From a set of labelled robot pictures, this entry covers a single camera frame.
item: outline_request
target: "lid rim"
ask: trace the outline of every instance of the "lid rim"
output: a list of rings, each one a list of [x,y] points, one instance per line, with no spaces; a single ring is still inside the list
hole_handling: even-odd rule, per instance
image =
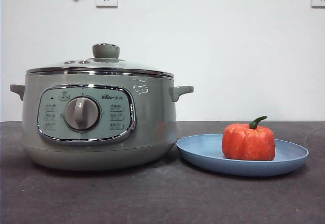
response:
[[[117,73],[137,73],[137,74],[151,74],[160,75],[173,78],[174,74],[160,72],[155,70],[145,69],[128,69],[128,68],[97,68],[97,67],[48,67],[48,68],[35,68],[26,71],[26,74],[38,72],[81,72],[81,71],[95,71],[95,72],[117,72]]]

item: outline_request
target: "table surface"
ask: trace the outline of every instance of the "table surface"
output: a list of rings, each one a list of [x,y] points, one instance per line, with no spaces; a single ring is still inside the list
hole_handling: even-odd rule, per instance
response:
[[[177,136],[222,133],[232,122],[177,122]],[[275,138],[309,150],[274,177],[209,172],[174,147],[138,167],[68,172],[32,163],[21,122],[1,123],[1,219],[7,223],[325,223],[325,122],[263,122]]]

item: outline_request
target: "chrome trim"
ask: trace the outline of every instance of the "chrome trim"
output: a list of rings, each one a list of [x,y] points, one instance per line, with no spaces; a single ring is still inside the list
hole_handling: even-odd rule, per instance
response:
[[[72,63],[75,63],[76,61],[75,60],[67,60],[64,62],[64,64],[72,64]]]
[[[118,90],[122,91],[127,99],[128,99],[128,104],[129,104],[129,110],[130,110],[130,123],[128,125],[128,128],[124,130],[121,134],[108,137],[108,138],[101,138],[101,139],[59,139],[59,138],[54,138],[51,136],[46,135],[40,128],[39,125],[39,113],[40,113],[40,105],[41,105],[41,98],[43,94],[49,90],[52,89],[58,89],[58,88],[100,88],[100,89],[111,89],[111,90]],[[135,112],[135,107],[134,107],[134,100],[132,94],[125,88],[123,87],[118,87],[118,86],[106,86],[106,85],[97,85],[97,84],[78,84],[78,85],[72,85],[72,84],[64,84],[64,85],[57,85],[57,86],[51,86],[47,89],[45,89],[40,97],[40,102],[39,102],[39,109],[37,112],[37,121],[36,121],[37,128],[39,130],[40,135],[47,141],[58,144],[58,145],[65,145],[65,146],[96,146],[96,145],[104,145],[104,144],[111,144],[111,143],[118,143],[121,142],[125,139],[127,139],[131,134],[134,132],[136,125],[137,125],[137,118],[136,118],[136,112]]]
[[[173,78],[174,75],[166,72],[159,72],[153,70],[143,69],[128,69],[128,68],[94,68],[94,67],[52,67],[52,68],[35,68],[26,71],[27,74],[37,72],[115,72],[115,73],[137,73],[137,74],[150,74],[159,75],[164,77]]]
[[[160,75],[160,74],[148,74],[148,73],[136,73],[136,72],[129,72],[129,71],[94,71],[94,70],[81,70],[81,71],[44,71],[44,72],[31,72],[26,73],[27,76],[34,76],[34,75],[63,75],[63,74],[85,74],[85,75],[119,75],[119,76],[137,76],[137,77],[152,77],[152,78],[165,78],[173,80],[174,75],[170,74],[167,75]]]
[[[78,63],[79,64],[88,64],[88,63],[90,63],[90,61],[88,61],[88,60],[80,60]]]

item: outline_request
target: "brand logo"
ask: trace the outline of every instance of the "brand logo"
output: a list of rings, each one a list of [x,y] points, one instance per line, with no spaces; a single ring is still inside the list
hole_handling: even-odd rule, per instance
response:
[[[103,100],[122,100],[123,97],[122,96],[110,96],[108,94],[104,94],[104,95],[102,95],[102,99]]]

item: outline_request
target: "lid knob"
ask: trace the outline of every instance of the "lid knob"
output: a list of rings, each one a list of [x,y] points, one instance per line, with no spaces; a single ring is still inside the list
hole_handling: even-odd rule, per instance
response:
[[[96,44],[92,46],[92,53],[95,58],[117,59],[120,55],[120,47],[108,43]]]

